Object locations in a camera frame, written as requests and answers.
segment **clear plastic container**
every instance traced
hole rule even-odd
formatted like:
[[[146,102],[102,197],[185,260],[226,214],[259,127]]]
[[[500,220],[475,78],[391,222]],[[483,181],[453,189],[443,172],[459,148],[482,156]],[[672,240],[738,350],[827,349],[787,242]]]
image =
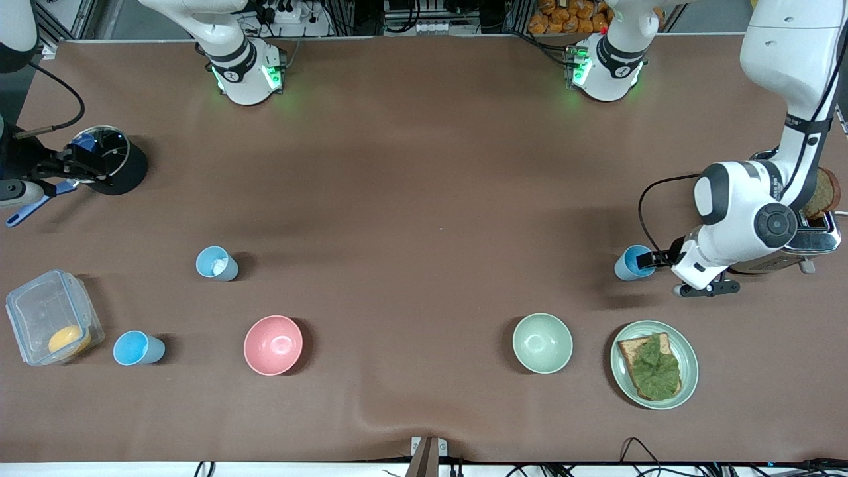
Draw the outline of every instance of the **clear plastic container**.
[[[62,270],[51,270],[8,294],[6,313],[20,356],[31,366],[66,362],[103,341],[85,285]]]

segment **lettuce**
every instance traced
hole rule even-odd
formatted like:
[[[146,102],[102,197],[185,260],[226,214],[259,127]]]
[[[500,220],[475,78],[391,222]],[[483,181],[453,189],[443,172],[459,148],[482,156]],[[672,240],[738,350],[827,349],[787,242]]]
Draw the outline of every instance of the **lettuce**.
[[[632,373],[639,392],[652,401],[673,397],[680,383],[678,359],[660,353],[658,333],[652,334],[650,340],[639,347]]]

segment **brown tablecloth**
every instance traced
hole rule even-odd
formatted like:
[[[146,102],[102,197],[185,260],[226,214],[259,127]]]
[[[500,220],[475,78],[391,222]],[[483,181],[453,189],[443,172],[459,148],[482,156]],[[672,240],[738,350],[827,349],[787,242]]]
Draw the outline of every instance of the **brown tablecloth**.
[[[191,44],[63,44],[44,65],[86,99],[75,129],[120,127],[152,167],[131,194],[83,188],[0,232],[0,293],[61,268],[107,334],[32,368],[0,327],[0,459],[373,459],[408,453],[413,435],[480,461],[615,460],[630,435],[662,460],[844,456],[844,252],[712,300],[672,297],[669,272],[612,272],[645,241],[648,183],[778,142],[784,104],[745,78],[739,46],[658,38],[640,84],[600,104],[518,39],[306,42],[286,92],[241,107]],[[74,112],[37,76],[20,124]],[[823,164],[844,175],[846,150],[835,128]],[[692,186],[651,193],[663,244],[696,223]],[[236,254],[237,281],[194,271],[212,244]],[[559,373],[512,355],[535,311],[573,333]],[[307,336],[287,376],[244,362],[245,333],[270,314]],[[672,411],[636,407],[608,371],[614,333],[646,318],[699,359],[695,395]],[[133,328],[165,337],[165,362],[114,363]]]

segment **light blue cup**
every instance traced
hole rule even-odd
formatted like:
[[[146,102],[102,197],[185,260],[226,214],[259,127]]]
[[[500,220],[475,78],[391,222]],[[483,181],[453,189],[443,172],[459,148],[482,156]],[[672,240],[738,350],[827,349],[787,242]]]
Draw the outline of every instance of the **light blue cup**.
[[[151,364],[162,359],[165,343],[143,331],[132,330],[122,334],[114,343],[112,357],[123,366]]]
[[[238,264],[221,247],[207,247],[194,262],[198,273],[206,278],[229,282],[238,275]]]
[[[627,250],[624,250],[622,256],[618,257],[616,276],[625,282],[649,277],[656,268],[639,268],[639,265],[636,264],[636,257],[648,252],[650,252],[650,249],[644,245],[630,245]]]

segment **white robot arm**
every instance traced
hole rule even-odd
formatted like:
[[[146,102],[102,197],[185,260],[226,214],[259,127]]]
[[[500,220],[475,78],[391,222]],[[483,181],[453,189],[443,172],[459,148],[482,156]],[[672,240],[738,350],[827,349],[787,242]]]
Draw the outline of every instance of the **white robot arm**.
[[[20,70],[36,55],[38,30],[32,1],[3,2],[0,14],[0,73]]]
[[[234,103],[257,104],[282,91],[286,60],[259,38],[248,39],[231,15],[248,0],[140,0],[174,20],[200,44],[218,87]]]
[[[577,44],[588,55],[582,67],[571,71],[572,84],[599,101],[623,98],[636,84],[642,58],[660,29],[654,8],[678,3],[687,2],[607,0],[615,17],[606,34],[594,33]]]
[[[739,59],[757,85],[785,99],[778,152],[766,160],[718,162],[695,184],[704,225],[684,239],[672,271],[703,289],[727,267],[783,248],[812,197],[833,116],[844,0],[761,0]]]

